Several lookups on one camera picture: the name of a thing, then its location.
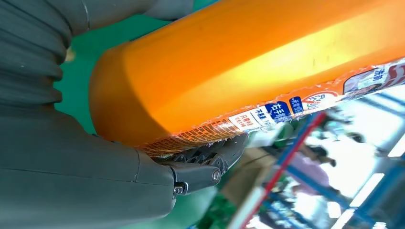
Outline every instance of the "robotic hand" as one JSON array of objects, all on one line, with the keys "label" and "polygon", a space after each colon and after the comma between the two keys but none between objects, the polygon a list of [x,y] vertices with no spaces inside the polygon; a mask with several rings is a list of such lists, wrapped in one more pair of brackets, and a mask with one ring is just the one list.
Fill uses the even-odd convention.
[{"label": "robotic hand", "polygon": [[175,20],[193,0],[0,1],[0,228],[117,228],[167,215],[219,182],[246,135],[157,163],[87,134],[53,104],[73,36],[131,15]]}]

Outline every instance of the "green floor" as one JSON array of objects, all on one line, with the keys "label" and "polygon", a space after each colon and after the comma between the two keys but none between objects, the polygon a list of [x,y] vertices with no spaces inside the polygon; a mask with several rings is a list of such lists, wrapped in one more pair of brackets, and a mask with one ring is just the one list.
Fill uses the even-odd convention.
[{"label": "green floor", "polygon": [[[212,0],[196,0],[195,9]],[[110,27],[88,32],[73,40],[76,59],[62,66],[64,78],[55,86],[63,93],[63,102],[57,109],[74,116],[89,133],[94,133],[87,101],[88,80],[99,56],[108,48],[139,37],[166,25],[167,22],[144,16],[134,16]],[[124,227],[125,229],[185,229],[198,220],[215,195],[215,189],[206,189],[180,197],[171,214],[153,222]]]}]

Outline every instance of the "detergent bottle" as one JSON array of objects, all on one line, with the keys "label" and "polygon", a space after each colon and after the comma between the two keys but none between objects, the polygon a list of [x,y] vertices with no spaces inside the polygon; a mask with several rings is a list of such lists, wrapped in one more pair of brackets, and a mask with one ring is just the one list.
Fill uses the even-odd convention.
[{"label": "detergent bottle", "polygon": [[404,7],[219,1],[102,56],[89,88],[95,129],[168,155],[402,84]]}]

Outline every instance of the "orange bottle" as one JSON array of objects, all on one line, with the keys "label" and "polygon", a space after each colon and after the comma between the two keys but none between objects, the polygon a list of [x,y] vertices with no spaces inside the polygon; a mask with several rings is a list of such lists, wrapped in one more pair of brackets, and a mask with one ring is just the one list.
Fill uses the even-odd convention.
[{"label": "orange bottle", "polygon": [[90,82],[94,126],[158,156],[400,84],[404,7],[222,0],[107,51]]}]

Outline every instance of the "metal screw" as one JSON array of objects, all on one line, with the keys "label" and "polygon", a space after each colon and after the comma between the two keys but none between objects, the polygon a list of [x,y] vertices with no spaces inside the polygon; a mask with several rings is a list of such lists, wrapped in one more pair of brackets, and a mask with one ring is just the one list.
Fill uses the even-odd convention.
[{"label": "metal screw", "polygon": [[184,189],[181,186],[174,187],[173,195],[175,195],[175,196],[180,195],[181,193],[183,193],[183,191],[184,191]]},{"label": "metal screw", "polygon": [[213,181],[219,182],[221,180],[221,173],[218,170],[213,171]]}]

